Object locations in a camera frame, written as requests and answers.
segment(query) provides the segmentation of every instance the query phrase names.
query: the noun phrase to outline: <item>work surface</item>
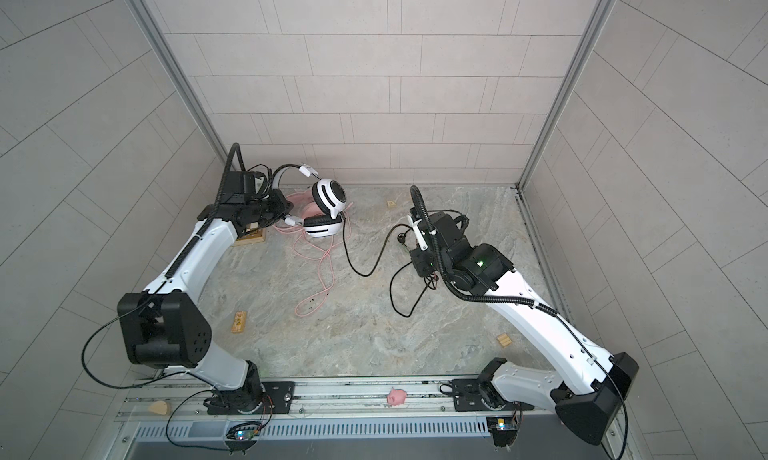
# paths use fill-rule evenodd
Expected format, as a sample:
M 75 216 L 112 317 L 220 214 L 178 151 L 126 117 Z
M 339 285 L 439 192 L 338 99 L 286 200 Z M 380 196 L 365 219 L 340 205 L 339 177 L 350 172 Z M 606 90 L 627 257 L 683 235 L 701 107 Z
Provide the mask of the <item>work surface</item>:
M 348 210 L 350 257 L 357 270 L 368 272 L 389 228 L 404 222 L 412 207 L 408 187 L 349 187 L 346 193 L 354 202 Z M 495 246 L 549 301 L 512 189 L 424 187 L 422 195 L 429 209 L 464 212 L 470 220 L 466 230 L 470 244 Z M 397 206 L 388 207 L 387 200 Z M 266 242 L 231 247 L 210 275 L 199 301 L 214 340 L 235 356 L 254 362 L 264 377 L 474 374 L 496 356 L 522 366 L 551 368 L 511 323 L 485 304 L 455 298 L 442 280 L 436 291 L 424 294 L 411 318 L 392 311 L 390 278 L 410 261 L 396 233 L 370 277 L 352 272 L 343 246 L 335 247 L 336 285 L 326 303 L 308 317 L 298 317 L 294 308 L 322 287 L 317 262 L 291 250 L 298 234 L 282 235 L 270 227 Z M 330 238 L 311 241 L 324 248 L 331 243 Z M 412 233 L 407 244 L 415 246 Z M 309 257 L 322 254 L 302 242 L 297 249 Z M 321 272 L 329 283 L 327 259 Z M 398 309 L 408 312 L 422 288 L 424 282 L 412 267 L 401 272 L 392 289 Z M 236 311 L 248 312 L 242 333 L 231 332 Z M 501 347 L 496 339 L 501 333 L 510 336 L 512 345 Z

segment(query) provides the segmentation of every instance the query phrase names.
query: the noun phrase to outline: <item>tiled wall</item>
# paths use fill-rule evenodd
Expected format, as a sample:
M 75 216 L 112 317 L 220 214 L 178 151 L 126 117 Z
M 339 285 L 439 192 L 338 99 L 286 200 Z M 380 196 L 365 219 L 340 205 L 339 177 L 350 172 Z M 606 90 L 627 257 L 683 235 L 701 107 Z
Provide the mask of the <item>tiled wall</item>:
M 0 458 L 80 459 L 122 400 L 82 346 L 172 260 L 221 167 L 123 0 L 0 9 Z M 86 358 L 106 382 L 146 373 L 117 323 Z
M 524 195 L 657 460 L 768 453 L 768 0 L 619 0 Z
M 596 0 L 146 1 L 247 163 L 509 184 Z

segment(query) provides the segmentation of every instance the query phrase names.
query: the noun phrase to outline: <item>small wooden piece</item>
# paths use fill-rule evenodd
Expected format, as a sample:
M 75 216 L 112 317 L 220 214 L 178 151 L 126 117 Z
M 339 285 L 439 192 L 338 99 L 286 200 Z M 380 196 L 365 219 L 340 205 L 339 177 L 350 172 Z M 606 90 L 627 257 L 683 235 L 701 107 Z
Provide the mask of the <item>small wooden piece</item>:
M 496 337 L 496 340 L 498 340 L 498 342 L 502 344 L 502 349 L 506 346 L 512 345 L 512 339 L 509 338 L 509 335 L 507 335 L 506 333 L 503 333 L 498 337 Z
M 150 405 L 148 410 L 161 416 L 167 416 L 170 413 L 170 405 L 164 400 L 158 400 Z
M 232 322 L 232 333 L 242 333 L 245 330 L 245 319 L 248 316 L 248 312 L 239 311 L 235 312 L 235 321 Z
M 232 247 L 237 247 L 238 245 L 259 244 L 264 242 L 264 234 L 265 232 L 263 228 L 257 228 L 250 234 L 245 234 L 235 240 L 235 243 L 232 244 Z

